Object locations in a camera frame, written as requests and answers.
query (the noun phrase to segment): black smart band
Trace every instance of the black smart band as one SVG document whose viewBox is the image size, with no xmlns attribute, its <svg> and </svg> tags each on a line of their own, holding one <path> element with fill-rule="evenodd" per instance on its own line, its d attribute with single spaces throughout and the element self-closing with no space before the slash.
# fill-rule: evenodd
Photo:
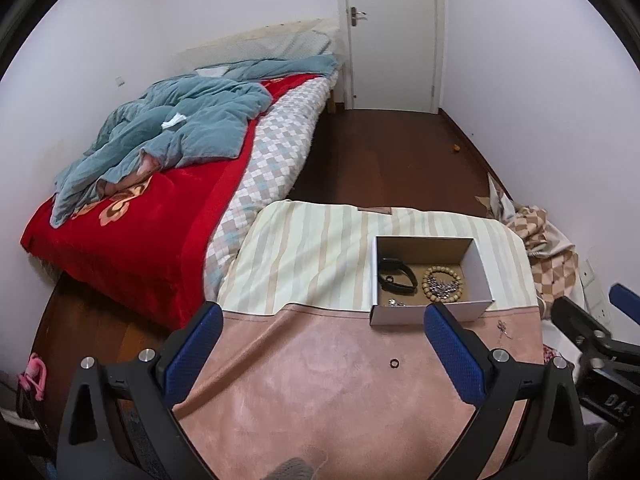
<svg viewBox="0 0 640 480">
<path fill-rule="evenodd" d="M 411 281 L 411 285 L 396 283 L 393 276 L 385 275 L 385 272 L 399 270 Z M 382 290 L 394 294 L 415 294 L 418 291 L 418 280 L 414 272 L 399 258 L 380 258 L 378 260 L 378 283 Z"/>
</svg>

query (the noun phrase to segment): door handle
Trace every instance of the door handle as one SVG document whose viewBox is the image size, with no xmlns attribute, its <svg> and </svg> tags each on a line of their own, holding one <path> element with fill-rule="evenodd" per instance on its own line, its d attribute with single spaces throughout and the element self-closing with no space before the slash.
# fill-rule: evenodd
<svg viewBox="0 0 640 480">
<path fill-rule="evenodd" d="M 356 7 L 351 7 L 351 27 L 357 27 L 358 20 L 364 18 L 366 15 L 366 12 L 359 12 Z"/>
</svg>

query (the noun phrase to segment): wooden floor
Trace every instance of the wooden floor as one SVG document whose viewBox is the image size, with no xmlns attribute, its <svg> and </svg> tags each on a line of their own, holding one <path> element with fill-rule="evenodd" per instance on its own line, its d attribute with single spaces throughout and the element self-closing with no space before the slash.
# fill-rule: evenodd
<svg viewBox="0 0 640 480">
<path fill-rule="evenodd" d="M 462 147 L 457 153 L 456 142 Z M 443 116 L 350 110 L 322 115 L 289 197 L 484 216 L 475 196 L 487 190 L 482 164 Z M 34 343 L 49 370 L 39 419 L 50 438 L 57 439 L 68 387 L 83 357 L 127 361 L 144 348 L 158 348 L 167 335 L 166 329 L 63 276 Z"/>
</svg>

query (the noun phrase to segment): white box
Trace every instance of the white box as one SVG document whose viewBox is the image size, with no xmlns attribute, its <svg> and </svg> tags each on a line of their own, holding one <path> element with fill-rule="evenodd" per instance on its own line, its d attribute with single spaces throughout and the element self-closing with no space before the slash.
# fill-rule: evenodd
<svg viewBox="0 0 640 480">
<path fill-rule="evenodd" d="M 422 290 L 422 276 L 427 267 L 436 265 L 451 267 L 464 279 L 461 300 L 447 303 L 458 321 L 477 319 L 494 302 L 473 238 L 377 236 L 371 241 L 371 251 L 371 326 L 422 325 L 424 310 L 431 304 Z M 406 296 L 382 290 L 378 283 L 378 260 L 383 257 L 400 258 L 414 271 L 418 280 L 416 294 Z M 398 274 L 398 281 L 409 283 L 402 274 Z M 389 306 L 389 298 L 406 306 Z"/>
</svg>

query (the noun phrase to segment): metal bolt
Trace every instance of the metal bolt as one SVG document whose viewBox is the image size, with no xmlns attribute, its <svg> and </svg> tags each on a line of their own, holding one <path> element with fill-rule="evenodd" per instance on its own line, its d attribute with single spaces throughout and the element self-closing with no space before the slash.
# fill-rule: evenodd
<svg viewBox="0 0 640 480">
<path fill-rule="evenodd" d="M 95 364 L 95 359 L 93 357 L 85 357 L 80 361 L 80 366 L 85 370 L 88 370 Z"/>
<path fill-rule="evenodd" d="M 156 357 L 156 351 L 152 348 L 145 348 L 138 354 L 138 359 L 140 359 L 143 363 L 148 363 L 154 357 Z"/>
<path fill-rule="evenodd" d="M 599 357 L 594 357 L 589 361 L 591 363 L 591 367 L 599 370 L 600 368 L 604 368 L 604 361 Z"/>
<path fill-rule="evenodd" d="M 493 352 L 494 359 L 499 363 L 505 363 L 509 360 L 509 353 L 502 348 L 498 348 Z"/>
<path fill-rule="evenodd" d="M 566 368 L 566 361 L 560 356 L 554 357 L 554 366 L 563 370 L 564 368 Z"/>
</svg>

